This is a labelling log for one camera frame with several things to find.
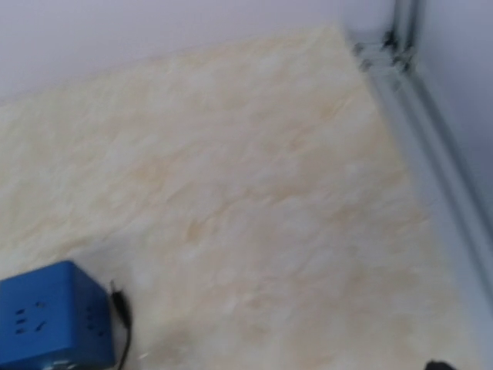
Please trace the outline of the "blue cube socket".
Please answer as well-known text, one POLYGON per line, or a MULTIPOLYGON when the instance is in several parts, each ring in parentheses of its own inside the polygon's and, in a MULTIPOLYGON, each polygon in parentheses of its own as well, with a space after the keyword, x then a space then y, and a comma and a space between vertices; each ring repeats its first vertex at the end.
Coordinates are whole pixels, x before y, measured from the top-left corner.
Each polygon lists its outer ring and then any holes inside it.
POLYGON ((71 261, 1 282, 3 369, 116 364, 108 294, 71 261))

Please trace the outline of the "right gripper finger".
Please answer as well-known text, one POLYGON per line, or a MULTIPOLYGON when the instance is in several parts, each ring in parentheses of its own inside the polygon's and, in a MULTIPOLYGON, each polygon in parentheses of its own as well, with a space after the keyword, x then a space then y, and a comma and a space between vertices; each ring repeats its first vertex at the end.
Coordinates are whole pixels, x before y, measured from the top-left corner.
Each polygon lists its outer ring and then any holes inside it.
POLYGON ((445 361, 430 360, 424 370, 454 370, 454 367, 445 361))

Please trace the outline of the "black plug adapter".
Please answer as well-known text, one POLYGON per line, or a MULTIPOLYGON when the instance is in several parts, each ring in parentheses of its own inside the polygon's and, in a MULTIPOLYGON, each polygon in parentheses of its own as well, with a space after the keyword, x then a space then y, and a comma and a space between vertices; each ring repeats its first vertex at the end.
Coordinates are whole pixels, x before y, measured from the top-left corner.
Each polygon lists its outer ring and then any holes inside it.
POLYGON ((126 330, 126 340, 125 345, 120 356, 119 364, 117 369, 122 370, 126 364, 128 358, 129 350, 132 344, 132 308, 123 289, 118 289, 114 281, 110 282, 111 287, 111 300, 115 308, 115 312, 126 330))

